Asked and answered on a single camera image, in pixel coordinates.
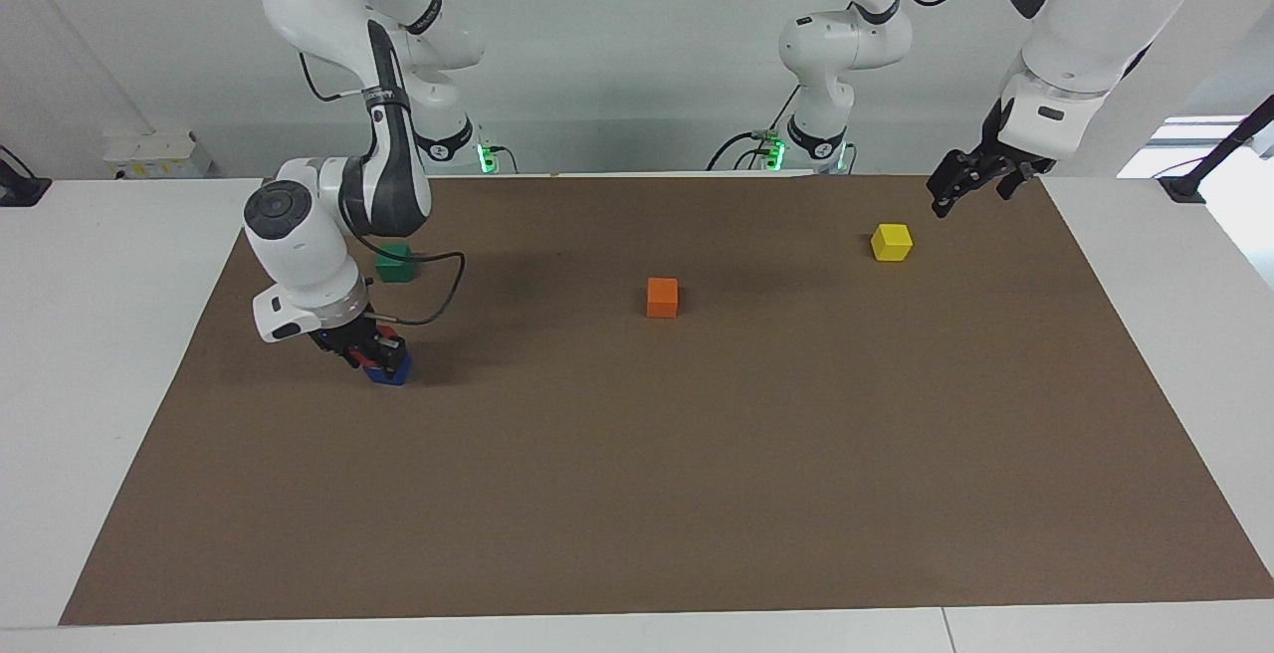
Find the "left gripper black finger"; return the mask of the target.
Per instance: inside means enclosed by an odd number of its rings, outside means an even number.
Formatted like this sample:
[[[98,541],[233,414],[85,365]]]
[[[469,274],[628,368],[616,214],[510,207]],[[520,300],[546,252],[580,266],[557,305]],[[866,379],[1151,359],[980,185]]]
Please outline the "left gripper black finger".
[[[1000,199],[1010,200],[1022,185],[1037,176],[1037,160],[1000,160],[998,163],[999,181],[996,193]]]
[[[933,195],[933,213],[938,218],[950,216],[950,210],[966,195],[990,185],[999,174],[999,157],[984,153],[981,149],[961,151],[953,149],[944,155],[927,178],[927,190]]]

